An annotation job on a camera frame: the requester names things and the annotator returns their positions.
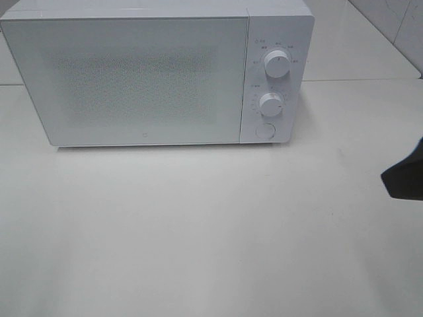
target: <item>wall tile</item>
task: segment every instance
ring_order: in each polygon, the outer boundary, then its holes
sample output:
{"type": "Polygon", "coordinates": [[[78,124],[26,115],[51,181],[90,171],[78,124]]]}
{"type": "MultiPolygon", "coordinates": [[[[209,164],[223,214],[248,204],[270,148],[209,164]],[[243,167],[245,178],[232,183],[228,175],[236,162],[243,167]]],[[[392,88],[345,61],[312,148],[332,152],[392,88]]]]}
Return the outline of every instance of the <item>wall tile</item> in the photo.
{"type": "Polygon", "coordinates": [[[316,18],[305,81],[420,77],[348,0],[305,0],[316,18]]]}
{"type": "Polygon", "coordinates": [[[410,0],[350,0],[391,43],[401,26],[410,0]]]}
{"type": "Polygon", "coordinates": [[[395,46],[423,73],[423,0],[412,0],[395,46]]]}
{"type": "Polygon", "coordinates": [[[10,7],[12,7],[18,0],[0,0],[0,16],[3,15],[10,7]]]}

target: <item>round button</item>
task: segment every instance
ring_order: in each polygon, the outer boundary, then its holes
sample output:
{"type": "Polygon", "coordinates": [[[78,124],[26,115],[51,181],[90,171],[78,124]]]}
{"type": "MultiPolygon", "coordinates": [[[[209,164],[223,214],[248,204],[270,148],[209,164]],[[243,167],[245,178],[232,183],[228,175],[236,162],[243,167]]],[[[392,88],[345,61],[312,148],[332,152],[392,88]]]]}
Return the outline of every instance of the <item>round button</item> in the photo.
{"type": "Polygon", "coordinates": [[[273,124],[264,123],[256,129],[256,135],[259,139],[271,139],[275,136],[276,128],[273,124]]]}
{"type": "Polygon", "coordinates": [[[270,92],[260,98],[260,111],[263,116],[275,117],[282,111],[284,100],[279,94],[270,92]]]}
{"type": "Polygon", "coordinates": [[[270,77],[283,77],[289,72],[290,67],[289,55],[282,50],[272,51],[264,58],[264,68],[270,77]]]}

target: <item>timer knob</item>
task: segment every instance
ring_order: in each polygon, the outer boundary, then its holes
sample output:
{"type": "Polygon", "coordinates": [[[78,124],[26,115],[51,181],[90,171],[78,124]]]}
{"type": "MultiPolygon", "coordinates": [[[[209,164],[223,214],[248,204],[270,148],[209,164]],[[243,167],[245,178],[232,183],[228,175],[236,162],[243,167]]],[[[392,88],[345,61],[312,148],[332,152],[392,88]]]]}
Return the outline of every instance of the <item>timer knob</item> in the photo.
{"type": "Polygon", "coordinates": [[[269,92],[260,98],[260,111],[263,116],[276,117],[282,111],[284,99],[279,94],[269,92]]]}
{"type": "Polygon", "coordinates": [[[264,58],[266,74],[273,78],[285,76],[291,67],[291,59],[287,52],[282,50],[272,51],[264,58]]]}

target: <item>microwave oven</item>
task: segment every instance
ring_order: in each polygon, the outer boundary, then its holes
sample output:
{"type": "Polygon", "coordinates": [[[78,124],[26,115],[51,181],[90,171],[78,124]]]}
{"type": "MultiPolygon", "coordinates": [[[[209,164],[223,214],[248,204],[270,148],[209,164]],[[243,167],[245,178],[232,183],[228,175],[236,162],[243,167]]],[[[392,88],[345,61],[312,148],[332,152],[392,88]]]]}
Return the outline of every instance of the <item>microwave oven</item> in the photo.
{"type": "Polygon", "coordinates": [[[20,0],[0,19],[52,145],[283,143],[302,0],[20,0]]]}

